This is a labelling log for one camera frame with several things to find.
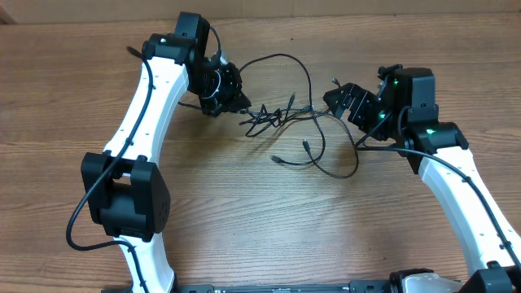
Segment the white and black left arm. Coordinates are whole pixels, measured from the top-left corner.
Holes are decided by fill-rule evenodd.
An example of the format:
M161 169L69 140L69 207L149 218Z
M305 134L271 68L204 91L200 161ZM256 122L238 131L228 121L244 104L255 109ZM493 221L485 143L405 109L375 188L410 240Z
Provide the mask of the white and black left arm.
M172 33L154 33L141 50L138 87L120 127L100 154L81 163L85 195L72 214L87 207L93 223L123 251L133 284L130 292L175 292L177 278L167 260L162 232L170 211L169 189L160 173L164 138L182 96L198 96L207 116L239 112L251 103L239 70L218 50L205 55L216 30L200 14L182 12Z

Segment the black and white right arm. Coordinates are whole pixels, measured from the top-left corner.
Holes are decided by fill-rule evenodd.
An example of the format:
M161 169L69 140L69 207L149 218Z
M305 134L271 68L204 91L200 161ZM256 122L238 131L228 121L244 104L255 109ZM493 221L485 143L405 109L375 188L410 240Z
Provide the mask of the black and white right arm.
M347 83L324 93L336 118L366 138L374 152L406 158L436 197L461 245L468 280L452 292L518 292L520 236L501 212L475 165L469 142L453 122L439 120L436 79L429 68L380 67L377 93Z

